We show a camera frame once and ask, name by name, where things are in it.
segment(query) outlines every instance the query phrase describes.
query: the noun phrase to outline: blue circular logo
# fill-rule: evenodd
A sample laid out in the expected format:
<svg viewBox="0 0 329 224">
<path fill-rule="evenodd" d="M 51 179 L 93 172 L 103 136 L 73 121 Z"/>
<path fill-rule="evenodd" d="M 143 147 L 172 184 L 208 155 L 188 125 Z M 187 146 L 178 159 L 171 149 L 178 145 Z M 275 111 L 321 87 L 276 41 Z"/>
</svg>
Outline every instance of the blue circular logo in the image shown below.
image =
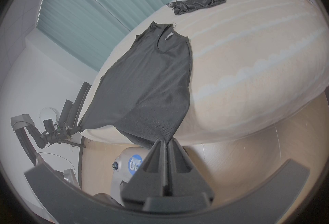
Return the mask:
<svg viewBox="0 0 329 224">
<path fill-rule="evenodd" d="M 140 155 L 133 155 L 128 162 L 128 170 L 130 174 L 134 175 L 142 162 L 143 160 Z"/>
</svg>

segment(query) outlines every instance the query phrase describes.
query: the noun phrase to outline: black cloth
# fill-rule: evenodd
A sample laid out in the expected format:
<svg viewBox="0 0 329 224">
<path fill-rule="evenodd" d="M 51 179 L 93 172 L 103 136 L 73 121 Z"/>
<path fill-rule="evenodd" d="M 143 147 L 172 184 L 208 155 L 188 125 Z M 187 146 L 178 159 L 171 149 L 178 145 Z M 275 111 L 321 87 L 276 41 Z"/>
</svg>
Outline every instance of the black cloth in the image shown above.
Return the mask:
<svg viewBox="0 0 329 224">
<path fill-rule="evenodd" d="M 148 149 L 169 142 L 190 106 L 191 68 L 188 37 L 152 22 L 101 78 L 81 131 L 113 125 Z"/>
<path fill-rule="evenodd" d="M 187 12 L 192 12 L 200 8 L 209 8 L 222 3 L 226 0 L 187 0 L 187 1 L 176 1 L 167 4 L 168 7 L 173 8 L 172 10 L 176 15 L 181 15 Z"/>
</svg>

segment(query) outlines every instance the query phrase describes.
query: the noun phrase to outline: bed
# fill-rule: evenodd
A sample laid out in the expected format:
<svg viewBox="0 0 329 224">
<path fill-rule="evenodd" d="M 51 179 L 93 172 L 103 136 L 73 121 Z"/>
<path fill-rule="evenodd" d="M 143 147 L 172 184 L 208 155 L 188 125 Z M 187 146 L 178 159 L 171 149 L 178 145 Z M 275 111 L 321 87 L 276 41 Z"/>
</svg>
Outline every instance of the bed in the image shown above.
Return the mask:
<svg viewBox="0 0 329 224">
<path fill-rule="evenodd" d="M 86 96 L 79 120 L 100 78 L 152 21 L 173 23 L 190 39 L 191 104 L 174 135 L 181 145 L 248 136 L 298 111 L 329 84 L 329 31 L 309 0 L 227 0 L 179 16 L 163 6 L 115 47 Z M 131 143 L 113 126 L 82 135 Z"/>
</svg>

